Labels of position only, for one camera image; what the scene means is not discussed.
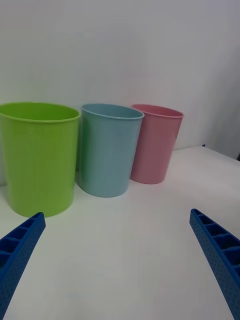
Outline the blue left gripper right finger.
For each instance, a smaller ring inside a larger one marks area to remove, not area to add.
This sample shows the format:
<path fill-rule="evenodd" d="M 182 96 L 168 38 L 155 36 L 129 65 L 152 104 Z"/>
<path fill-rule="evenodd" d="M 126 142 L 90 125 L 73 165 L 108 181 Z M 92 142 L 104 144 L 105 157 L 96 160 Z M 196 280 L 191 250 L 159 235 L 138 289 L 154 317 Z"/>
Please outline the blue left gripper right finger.
<path fill-rule="evenodd" d="M 195 208 L 189 224 L 233 318 L 240 319 L 240 240 Z"/>

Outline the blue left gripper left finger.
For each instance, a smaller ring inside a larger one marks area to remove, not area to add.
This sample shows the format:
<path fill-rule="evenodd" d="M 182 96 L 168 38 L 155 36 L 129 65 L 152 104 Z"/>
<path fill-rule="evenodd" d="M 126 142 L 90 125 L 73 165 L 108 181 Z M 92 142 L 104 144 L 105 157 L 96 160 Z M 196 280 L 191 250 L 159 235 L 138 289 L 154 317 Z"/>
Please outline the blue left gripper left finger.
<path fill-rule="evenodd" d="M 0 240 L 0 319 L 3 319 L 28 261 L 46 227 L 38 212 Z"/>

